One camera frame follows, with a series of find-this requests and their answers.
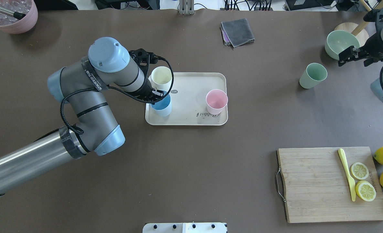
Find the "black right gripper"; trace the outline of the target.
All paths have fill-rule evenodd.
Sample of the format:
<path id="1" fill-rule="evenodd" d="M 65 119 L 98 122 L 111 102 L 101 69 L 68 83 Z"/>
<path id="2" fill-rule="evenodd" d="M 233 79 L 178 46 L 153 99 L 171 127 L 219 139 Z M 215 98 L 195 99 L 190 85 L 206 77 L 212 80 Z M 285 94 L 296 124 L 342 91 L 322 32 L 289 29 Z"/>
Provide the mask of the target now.
<path id="1" fill-rule="evenodd" d="M 375 22 L 376 33 L 373 34 L 360 48 L 350 46 L 338 54 L 338 66 L 342 67 L 347 62 L 364 60 L 364 66 L 372 63 L 383 62 L 383 8 L 374 9 L 367 13 L 363 20 L 365 22 Z"/>

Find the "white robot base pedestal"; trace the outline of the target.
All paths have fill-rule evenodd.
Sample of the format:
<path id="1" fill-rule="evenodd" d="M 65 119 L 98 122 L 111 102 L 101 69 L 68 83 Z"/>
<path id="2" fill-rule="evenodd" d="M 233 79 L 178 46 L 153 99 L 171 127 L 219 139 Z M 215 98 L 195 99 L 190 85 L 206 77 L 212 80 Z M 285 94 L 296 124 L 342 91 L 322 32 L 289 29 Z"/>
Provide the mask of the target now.
<path id="1" fill-rule="evenodd" d="M 227 233 L 226 223 L 188 222 L 188 223 L 148 223 L 143 233 Z"/>

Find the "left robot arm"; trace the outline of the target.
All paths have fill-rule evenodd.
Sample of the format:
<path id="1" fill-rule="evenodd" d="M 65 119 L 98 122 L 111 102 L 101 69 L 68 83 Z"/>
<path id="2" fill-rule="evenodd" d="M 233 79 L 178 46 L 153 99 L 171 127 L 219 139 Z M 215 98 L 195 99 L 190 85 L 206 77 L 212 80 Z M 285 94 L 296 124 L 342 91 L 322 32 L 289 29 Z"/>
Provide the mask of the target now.
<path id="1" fill-rule="evenodd" d="M 150 64 L 166 61 L 144 49 L 128 51 L 116 39 L 94 41 L 87 56 L 48 77 L 48 90 L 61 103 L 64 126 L 0 158 L 0 197 L 6 191 L 93 151 L 105 155 L 125 136 L 103 92 L 116 90 L 142 103 L 168 96 L 152 87 Z"/>

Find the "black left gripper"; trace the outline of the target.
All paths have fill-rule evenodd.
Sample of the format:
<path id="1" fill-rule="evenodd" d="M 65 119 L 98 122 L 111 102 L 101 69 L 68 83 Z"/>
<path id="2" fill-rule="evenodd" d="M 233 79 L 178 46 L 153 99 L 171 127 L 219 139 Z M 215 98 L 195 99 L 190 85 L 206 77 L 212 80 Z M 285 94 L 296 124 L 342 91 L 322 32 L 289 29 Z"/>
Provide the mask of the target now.
<path id="1" fill-rule="evenodd" d="M 144 49 L 130 50 L 128 53 L 139 68 L 136 80 L 139 81 L 142 77 L 142 81 L 140 82 L 141 86 L 133 92 L 129 92 L 129 94 L 144 101 L 157 101 L 162 99 L 164 97 L 164 91 L 154 89 L 147 78 L 150 64 L 157 63 L 155 54 L 145 51 Z"/>

